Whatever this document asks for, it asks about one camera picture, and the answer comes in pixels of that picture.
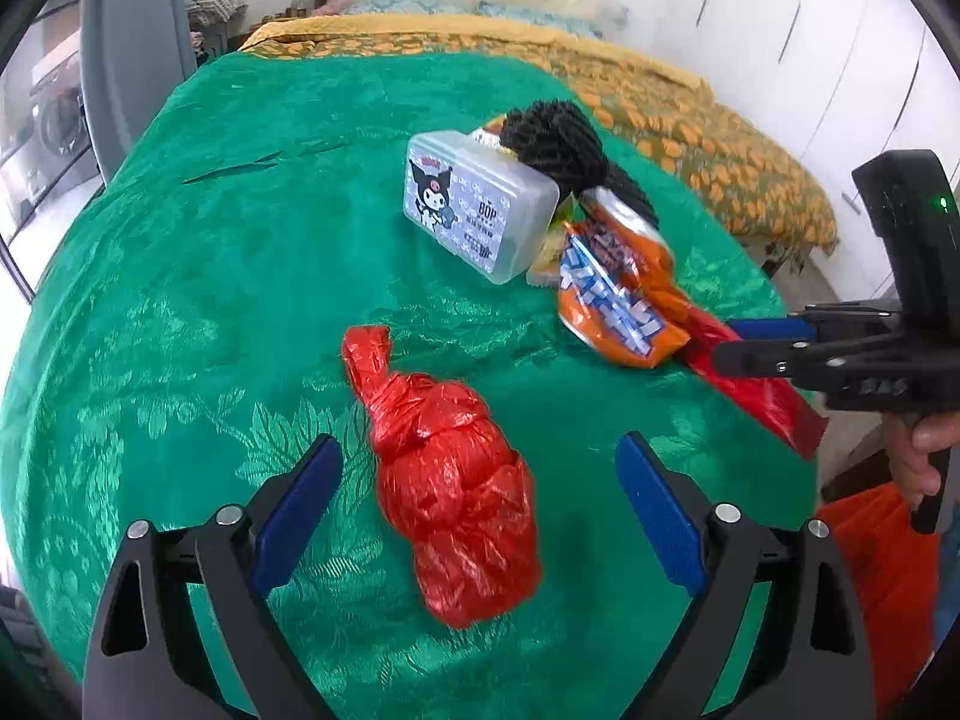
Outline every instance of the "finger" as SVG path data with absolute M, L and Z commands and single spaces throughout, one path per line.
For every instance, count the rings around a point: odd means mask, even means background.
M 901 495 L 912 504 L 919 503 L 920 498 L 925 495 L 936 495 L 940 490 L 940 474 L 937 469 L 918 473 L 910 466 L 891 460 L 890 475 Z
M 911 442 L 920 452 L 936 452 L 960 443 L 960 412 L 935 413 L 913 429 Z
M 899 416 L 885 415 L 883 418 L 883 445 L 887 457 L 903 464 L 917 473 L 930 468 L 930 459 L 926 452 L 916 450 L 911 442 L 910 429 Z

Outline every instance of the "cabinet door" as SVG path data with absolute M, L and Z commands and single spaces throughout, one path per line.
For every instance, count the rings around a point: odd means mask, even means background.
M 654 54 L 683 69 L 704 76 L 698 46 L 700 24 L 710 0 L 667 0 L 664 18 L 656 30 Z
M 885 151 L 930 148 L 947 178 L 960 161 L 960 79 L 933 34 L 923 35 L 923 50 L 906 105 Z
M 752 121 L 799 158 L 827 111 L 867 0 L 800 0 L 769 88 Z
M 710 0 L 699 62 L 717 100 L 754 121 L 762 109 L 800 0 Z
M 883 151 L 904 107 L 924 31 L 909 0 L 867 0 L 846 70 L 802 158 L 837 216 L 838 251 L 814 262 L 843 300 L 868 298 L 890 274 L 851 172 Z
M 654 51 L 707 79 L 750 118 L 776 69 L 800 0 L 669 0 Z

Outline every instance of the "snack bag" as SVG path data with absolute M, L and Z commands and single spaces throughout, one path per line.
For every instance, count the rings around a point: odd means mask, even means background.
M 565 223 L 560 321 L 619 365 L 654 367 L 690 340 L 690 302 L 673 283 L 673 255 L 653 225 L 598 187 L 584 218 Z

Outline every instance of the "green tablecloth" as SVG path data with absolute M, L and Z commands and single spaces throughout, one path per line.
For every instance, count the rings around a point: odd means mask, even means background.
M 270 606 L 339 717 L 618 717 L 688 603 L 614 478 L 631 429 L 762 522 L 809 514 L 813 468 L 733 403 L 678 365 L 608 365 L 560 326 L 553 293 L 488 284 L 403 216 L 412 134 L 570 97 L 542 71 L 477 55 L 229 55 L 171 96 L 56 255 L 0 410 L 8 540 L 78 674 L 128 522 L 198 524 L 322 431 L 344 447 L 344 483 Z M 604 141 L 654 200 L 698 303 L 782 311 L 693 194 Z M 392 327 L 401 370 L 474 386 L 536 477 L 544 582 L 467 632 L 426 613 L 410 549 L 371 493 L 376 459 L 339 346 L 372 322 Z M 736 690 L 744 638 L 717 703 Z M 227 697 L 246 704 L 210 649 Z

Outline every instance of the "yellow floral bedspread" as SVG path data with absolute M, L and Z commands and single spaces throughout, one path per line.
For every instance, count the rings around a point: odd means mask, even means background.
M 796 160 L 717 103 L 698 76 L 625 47 L 506 19 L 371 13 L 268 23 L 241 50 L 279 59 L 423 52 L 515 57 L 568 85 L 597 122 L 697 191 L 736 237 L 775 241 L 799 255 L 836 247 L 827 196 Z

